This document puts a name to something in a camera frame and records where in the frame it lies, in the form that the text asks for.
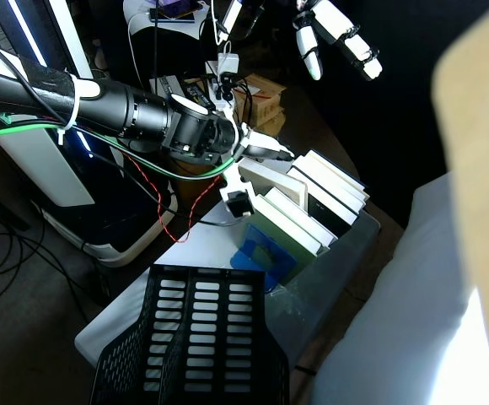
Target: white sheet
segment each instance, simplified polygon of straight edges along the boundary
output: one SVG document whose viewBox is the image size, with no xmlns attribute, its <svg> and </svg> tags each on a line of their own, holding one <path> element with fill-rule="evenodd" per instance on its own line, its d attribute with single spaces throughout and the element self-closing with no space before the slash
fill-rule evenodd
<svg viewBox="0 0 489 405">
<path fill-rule="evenodd" d="M 416 190 L 393 260 L 314 379 L 313 405 L 489 405 L 489 348 L 451 203 L 449 175 Z"/>
</svg>

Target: floor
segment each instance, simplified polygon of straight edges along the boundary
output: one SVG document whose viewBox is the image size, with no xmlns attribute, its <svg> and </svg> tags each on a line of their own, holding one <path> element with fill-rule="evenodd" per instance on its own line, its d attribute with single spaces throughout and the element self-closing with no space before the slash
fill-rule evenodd
<svg viewBox="0 0 489 405">
<path fill-rule="evenodd" d="M 287 122 L 280 134 L 284 143 L 291 145 L 297 154 L 317 149 L 358 176 L 336 136 L 299 87 L 290 86 L 283 93 L 282 105 L 287 114 Z M 0 201 L 31 225 L 26 235 L 37 239 L 42 224 L 21 190 L 19 178 L 0 153 Z M 198 208 L 199 212 L 206 212 L 216 202 L 217 193 L 212 193 L 207 200 Z M 317 370 L 322 359 L 343 337 L 352 318 L 362 307 L 362 301 L 369 297 L 375 279 L 391 258 L 401 236 L 401 227 L 374 206 L 373 196 L 367 210 L 381 223 L 382 230 L 346 292 L 332 309 L 325 327 L 301 359 L 303 367 Z M 185 231 L 185 224 L 176 219 L 169 228 L 180 235 Z M 55 254 L 79 283 L 91 288 L 96 285 L 90 283 L 97 274 L 91 260 L 50 227 L 46 227 L 43 245 Z M 109 275 L 112 294 L 115 296 L 122 291 L 169 246 L 171 240 L 161 235 L 131 265 L 116 270 L 103 269 Z M 6 237 L 0 236 L 0 260 L 7 249 Z M 13 254 L 18 254 L 17 246 Z M 0 277 L 0 289 L 8 278 L 8 275 Z M 79 297 L 89 319 L 101 311 L 81 293 Z M 94 369 L 73 347 L 74 337 L 84 326 L 65 278 L 37 256 L 24 263 L 11 288 L 0 297 L 0 405 L 88 403 Z M 293 403 L 306 403 L 311 378 L 301 371 L 292 373 Z"/>
</svg>

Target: black plastic crate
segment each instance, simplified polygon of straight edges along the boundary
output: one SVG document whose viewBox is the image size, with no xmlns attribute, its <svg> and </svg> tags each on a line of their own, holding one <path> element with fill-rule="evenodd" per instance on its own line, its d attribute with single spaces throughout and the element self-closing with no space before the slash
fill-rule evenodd
<svg viewBox="0 0 489 405">
<path fill-rule="evenodd" d="M 99 358 L 91 405 L 289 403 L 264 273 L 153 266 L 138 320 Z"/>
</svg>

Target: green cable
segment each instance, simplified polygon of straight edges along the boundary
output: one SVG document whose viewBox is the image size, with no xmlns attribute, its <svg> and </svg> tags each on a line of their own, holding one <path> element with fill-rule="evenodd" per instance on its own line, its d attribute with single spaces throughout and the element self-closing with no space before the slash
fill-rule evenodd
<svg viewBox="0 0 489 405">
<path fill-rule="evenodd" d="M 24 126 L 17 126 L 17 127 L 10 127 L 10 128 L 2 128 L 0 129 L 0 135 L 7 135 L 10 133 L 14 132 L 24 132 L 24 131 L 30 131 L 33 129 L 57 129 L 60 128 L 61 126 L 57 124 L 29 124 L 29 125 L 24 125 Z M 85 133 L 87 135 L 90 135 L 94 138 L 97 138 L 101 140 L 104 143 L 110 144 L 112 147 L 119 149 L 121 152 L 124 152 L 125 154 L 130 155 L 133 157 L 135 160 L 137 160 L 139 163 L 142 165 L 148 167 L 149 169 L 155 170 L 160 174 L 163 174 L 165 176 L 172 177 L 174 179 L 178 180 L 186 180 L 186 181 L 195 181 L 195 180 L 204 180 L 204 179 L 210 179 L 213 177 L 216 177 L 218 175 L 221 175 L 230 165 L 232 165 L 235 162 L 234 158 L 228 159 L 226 162 L 224 162 L 222 165 L 219 167 L 215 167 L 212 170 L 209 170 L 207 173 L 204 173 L 202 175 L 195 175 L 195 176 L 186 176 L 186 175 L 176 175 L 175 173 L 172 173 L 171 171 L 168 171 L 166 169 L 163 169 L 162 167 L 159 167 L 157 165 L 152 164 L 148 160 L 142 158 L 141 156 L 138 156 L 131 152 L 129 149 L 121 146 L 117 141 L 113 140 L 111 137 L 107 137 L 105 135 L 100 135 L 96 132 L 91 132 L 84 130 L 79 127 L 74 127 L 81 133 Z"/>
</svg>

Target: light strip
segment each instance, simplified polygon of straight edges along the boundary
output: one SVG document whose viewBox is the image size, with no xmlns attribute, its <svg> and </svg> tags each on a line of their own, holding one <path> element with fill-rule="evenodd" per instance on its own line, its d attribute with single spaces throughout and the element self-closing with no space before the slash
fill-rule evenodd
<svg viewBox="0 0 489 405">
<path fill-rule="evenodd" d="M 78 135 L 79 140 L 82 141 L 83 147 L 85 148 L 85 150 L 87 150 L 88 152 L 91 152 L 91 147 L 89 147 L 89 144 L 85 140 L 85 136 L 80 131 L 76 131 L 76 134 Z"/>
<path fill-rule="evenodd" d="M 18 4 L 16 3 L 16 0 L 8 0 L 8 4 L 10 4 L 10 7 L 12 8 L 14 15 L 16 16 L 16 19 L 18 20 L 19 26 L 22 27 L 22 31 L 25 34 L 25 38 L 27 38 L 29 45 L 31 45 L 31 49 L 35 53 L 36 60 L 39 61 L 40 65 L 47 68 L 48 65 L 46 65 L 46 61 L 44 60 L 44 57 L 40 53 L 40 49 L 38 45 L 36 45 L 35 38 L 33 38 L 33 35 L 31 34 L 29 27 L 27 26 L 24 16 L 22 15 L 22 12 L 19 11 L 19 7 Z"/>
</svg>

